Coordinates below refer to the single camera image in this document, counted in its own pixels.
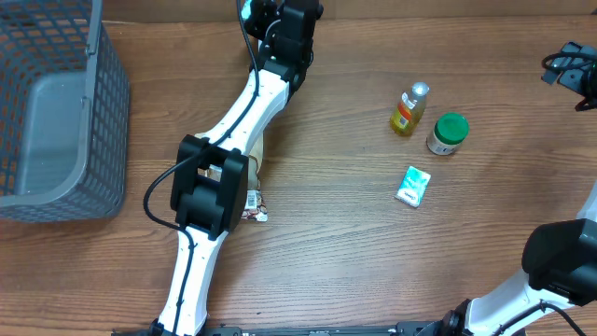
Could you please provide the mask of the green lid white jar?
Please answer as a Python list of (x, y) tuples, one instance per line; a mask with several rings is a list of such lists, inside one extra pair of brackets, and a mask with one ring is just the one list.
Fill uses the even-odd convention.
[(439, 156), (448, 156), (457, 151), (469, 134), (467, 119), (458, 113), (442, 115), (426, 138), (428, 149)]

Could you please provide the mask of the yellow liquid bottle grey cap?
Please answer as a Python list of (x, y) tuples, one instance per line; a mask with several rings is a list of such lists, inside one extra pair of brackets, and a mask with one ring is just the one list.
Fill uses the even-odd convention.
[(390, 118), (390, 125), (395, 133), (412, 135), (426, 109), (429, 90), (426, 83), (416, 82), (410, 89), (402, 92), (396, 112)]

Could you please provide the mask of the green white tissue pack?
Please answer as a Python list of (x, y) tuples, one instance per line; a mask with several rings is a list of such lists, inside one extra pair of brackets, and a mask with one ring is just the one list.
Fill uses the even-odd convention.
[(411, 207), (418, 208), (430, 179), (431, 175), (427, 172), (410, 166), (397, 189), (395, 198)]

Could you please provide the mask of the brown snack bag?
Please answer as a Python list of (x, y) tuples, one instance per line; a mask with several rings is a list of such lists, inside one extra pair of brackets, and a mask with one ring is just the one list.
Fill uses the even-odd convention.
[(239, 209), (233, 211), (231, 225), (236, 225), (241, 219), (256, 222), (266, 222), (268, 220), (268, 210), (261, 193), (258, 177), (263, 160), (263, 151), (264, 136), (261, 134), (248, 154), (247, 194), (244, 209), (242, 211)]

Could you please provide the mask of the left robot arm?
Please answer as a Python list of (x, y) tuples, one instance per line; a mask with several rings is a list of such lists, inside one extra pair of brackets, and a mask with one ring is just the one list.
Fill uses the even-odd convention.
[(249, 154), (263, 131), (300, 88), (313, 60), (313, 33), (324, 7), (318, 0), (238, 2), (243, 39), (254, 37), (245, 87), (225, 117), (204, 135), (181, 141), (170, 206), (178, 235), (167, 302), (148, 335), (198, 335), (207, 320), (207, 297), (217, 255), (238, 225), (247, 199)]

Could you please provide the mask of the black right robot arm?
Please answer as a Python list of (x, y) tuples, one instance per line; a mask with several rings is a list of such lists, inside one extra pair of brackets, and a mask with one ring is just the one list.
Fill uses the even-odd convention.
[(463, 301), (422, 335), (523, 335), (556, 313), (577, 335), (582, 328), (565, 311), (596, 300), (596, 190), (576, 218), (537, 227), (523, 249), (521, 269), (483, 297)]

